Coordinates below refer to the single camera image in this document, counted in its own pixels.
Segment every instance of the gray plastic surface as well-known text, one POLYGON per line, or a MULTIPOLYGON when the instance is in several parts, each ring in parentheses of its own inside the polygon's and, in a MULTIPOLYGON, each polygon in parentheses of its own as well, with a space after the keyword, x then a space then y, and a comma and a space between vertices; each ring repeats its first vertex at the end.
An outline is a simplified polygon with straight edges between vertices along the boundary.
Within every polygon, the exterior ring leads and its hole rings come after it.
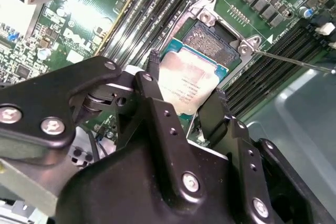
POLYGON ((336 76, 305 72, 246 122, 271 140, 336 219, 336 76))

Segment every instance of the silver screw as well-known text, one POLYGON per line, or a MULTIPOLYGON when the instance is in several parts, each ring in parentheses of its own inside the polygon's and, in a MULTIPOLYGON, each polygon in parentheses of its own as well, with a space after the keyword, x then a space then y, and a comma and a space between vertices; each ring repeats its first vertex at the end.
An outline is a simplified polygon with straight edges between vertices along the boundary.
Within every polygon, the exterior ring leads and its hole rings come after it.
POLYGON ((242 54, 246 54, 247 53, 247 46, 242 45, 241 51, 242 51, 242 54))
POLYGON ((182 181, 184 186, 192 193, 198 191, 200 188, 197 178, 190 173, 183 174, 182 181))
POLYGON ((113 138, 113 136, 114 136, 114 133, 113 132, 108 132, 108 133, 106 133, 106 137, 107 138, 113 138))
POLYGON ((142 76, 143 76, 147 81, 152 81, 152 80, 153 80, 153 78, 152 78, 149 74, 147 74, 147 73, 144 73, 142 76))
POLYGON ((264 218, 268 217, 268 210, 265 204, 260 199, 253 200, 253 206, 257 210, 258 214, 264 218))
POLYGON ((200 19, 201 19, 201 21, 202 21, 203 23, 207 23, 207 22, 209 22, 210 17, 209 17, 209 15, 207 15, 206 13, 202 13, 202 14, 200 15, 200 19))
POLYGON ((105 63, 105 67, 107 67, 108 69, 111 69, 111 70, 116 69, 115 65, 110 61, 105 63))
POLYGON ((41 129, 48 135, 59 135, 65 130, 65 126, 60 119, 47 118, 43 120, 41 129))
POLYGON ((266 145, 268 148, 270 148, 271 150, 273 150, 273 146, 271 145, 271 143, 269 141, 266 141, 266 145))
POLYGON ((1 123, 16 123, 22 118, 20 110, 14 107, 0 108, 0 122, 1 123))

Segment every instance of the white connector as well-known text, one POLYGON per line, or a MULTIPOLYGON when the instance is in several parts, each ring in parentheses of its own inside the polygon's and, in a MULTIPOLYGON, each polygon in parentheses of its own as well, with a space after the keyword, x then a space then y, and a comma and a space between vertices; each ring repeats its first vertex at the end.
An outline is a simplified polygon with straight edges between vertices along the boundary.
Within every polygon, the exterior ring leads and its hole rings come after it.
POLYGON ((333 23, 328 22, 328 23, 325 23, 323 26, 316 28, 315 31, 319 34, 327 36, 327 35, 330 35, 331 32, 335 30, 335 28, 336 27, 334 26, 333 23))
POLYGON ((329 43, 328 45, 329 47, 336 49, 336 42, 329 43))

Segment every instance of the black mechanical arm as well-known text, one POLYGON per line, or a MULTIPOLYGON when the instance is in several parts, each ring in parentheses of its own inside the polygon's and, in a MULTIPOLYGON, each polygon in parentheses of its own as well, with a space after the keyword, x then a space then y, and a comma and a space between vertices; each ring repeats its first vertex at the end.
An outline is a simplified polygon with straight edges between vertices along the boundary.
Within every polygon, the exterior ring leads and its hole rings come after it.
POLYGON ((67 173, 59 164, 76 126, 109 111, 117 151, 53 188, 56 223, 335 223, 272 142, 250 139, 220 90, 198 110, 217 152, 188 142, 158 69, 155 55, 135 75, 94 57, 1 90, 0 182, 45 189, 67 173))

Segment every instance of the black bracket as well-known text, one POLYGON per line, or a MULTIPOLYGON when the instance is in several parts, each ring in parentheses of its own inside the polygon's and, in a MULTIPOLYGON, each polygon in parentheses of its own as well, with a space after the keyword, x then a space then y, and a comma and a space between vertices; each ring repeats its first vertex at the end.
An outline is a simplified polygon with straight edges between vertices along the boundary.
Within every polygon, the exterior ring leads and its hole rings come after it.
POLYGON ((214 90, 198 111, 204 136, 230 161, 230 202, 237 221, 274 223, 260 153, 247 127, 231 115, 224 93, 214 90))
POLYGON ((262 157, 272 206, 285 223, 336 223, 274 143, 261 138, 254 145, 262 157))
POLYGON ((136 131, 146 127, 164 200, 181 214, 194 212, 205 200, 206 191, 175 109, 163 101, 157 80, 150 74, 138 72, 133 86, 139 109, 119 136, 117 149, 137 139, 136 131))
POLYGON ((13 123, 0 123, 0 157, 44 165, 61 161, 75 137, 73 112, 79 114, 78 101, 93 86, 120 74, 121 69, 107 58, 94 57, 0 90, 0 108, 15 108, 20 117, 13 123), (50 129, 64 130, 47 134, 41 129, 45 119, 60 122, 50 129))

